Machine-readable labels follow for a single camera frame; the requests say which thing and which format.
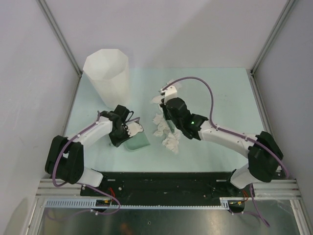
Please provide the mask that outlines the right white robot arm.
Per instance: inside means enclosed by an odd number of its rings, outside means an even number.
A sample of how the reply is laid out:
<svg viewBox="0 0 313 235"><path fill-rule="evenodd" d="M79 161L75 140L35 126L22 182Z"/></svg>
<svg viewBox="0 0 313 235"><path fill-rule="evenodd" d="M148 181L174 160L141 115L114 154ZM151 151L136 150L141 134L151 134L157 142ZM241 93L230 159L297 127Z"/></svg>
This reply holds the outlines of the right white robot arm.
<svg viewBox="0 0 313 235"><path fill-rule="evenodd" d="M248 163L234 170L225 184L230 196L238 196L249 184L269 183L274 178L283 153L270 133L247 135L214 126L207 117L191 113L179 97L162 99L160 107L165 119L188 139L213 142L247 158Z"/></svg>

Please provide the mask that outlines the green plastic dustpan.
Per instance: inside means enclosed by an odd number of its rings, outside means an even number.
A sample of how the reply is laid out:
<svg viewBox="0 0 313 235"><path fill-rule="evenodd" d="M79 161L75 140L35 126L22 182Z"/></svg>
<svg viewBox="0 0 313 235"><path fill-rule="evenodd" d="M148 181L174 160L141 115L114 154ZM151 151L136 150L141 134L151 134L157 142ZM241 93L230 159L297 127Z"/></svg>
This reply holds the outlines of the green plastic dustpan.
<svg viewBox="0 0 313 235"><path fill-rule="evenodd" d="M138 132L136 135L130 137L127 133L122 134L120 137L109 135L110 146L124 148L128 151L137 151L150 145L148 138L144 132Z"/></svg>

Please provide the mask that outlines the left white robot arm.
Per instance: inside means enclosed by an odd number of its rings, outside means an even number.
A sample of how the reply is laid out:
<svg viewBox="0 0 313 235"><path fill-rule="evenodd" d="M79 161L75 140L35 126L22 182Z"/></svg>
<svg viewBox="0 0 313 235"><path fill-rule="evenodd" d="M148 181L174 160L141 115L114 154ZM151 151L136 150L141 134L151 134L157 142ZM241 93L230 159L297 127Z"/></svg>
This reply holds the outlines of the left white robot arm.
<svg viewBox="0 0 313 235"><path fill-rule="evenodd" d="M129 140L132 137L127 125L129 114L133 111L117 105L113 111L97 112L96 120L77 134L54 137L45 164L45 172L52 176L54 186L89 185L96 195L104 195L108 183L103 181L102 173L85 166L84 152L104 136L108 136L115 147Z"/></svg>

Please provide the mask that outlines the green hand brush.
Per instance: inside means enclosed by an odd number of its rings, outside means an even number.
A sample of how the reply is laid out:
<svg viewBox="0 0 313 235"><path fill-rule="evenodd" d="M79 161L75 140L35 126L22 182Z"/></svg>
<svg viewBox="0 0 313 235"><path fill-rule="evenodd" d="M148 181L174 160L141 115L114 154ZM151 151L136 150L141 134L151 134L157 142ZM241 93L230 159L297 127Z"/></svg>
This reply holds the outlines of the green hand brush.
<svg viewBox="0 0 313 235"><path fill-rule="evenodd" d="M167 125L168 125L170 131L171 131L172 133L174 133L176 127L175 127L175 125L173 124L173 122L172 122L171 120L166 120L166 123L167 123Z"/></svg>

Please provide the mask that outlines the large bottom paper scrap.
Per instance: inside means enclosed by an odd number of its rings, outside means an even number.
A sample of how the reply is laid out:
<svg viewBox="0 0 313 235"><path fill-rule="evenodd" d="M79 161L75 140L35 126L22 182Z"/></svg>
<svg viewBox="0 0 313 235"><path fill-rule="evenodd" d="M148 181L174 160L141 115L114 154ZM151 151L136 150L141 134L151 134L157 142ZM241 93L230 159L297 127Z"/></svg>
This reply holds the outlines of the large bottom paper scrap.
<svg viewBox="0 0 313 235"><path fill-rule="evenodd" d="M179 140L181 138L181 133L168 133L167 137L162 141L162 145L167 149L172 151L174 154L179 153Z"/></svg>

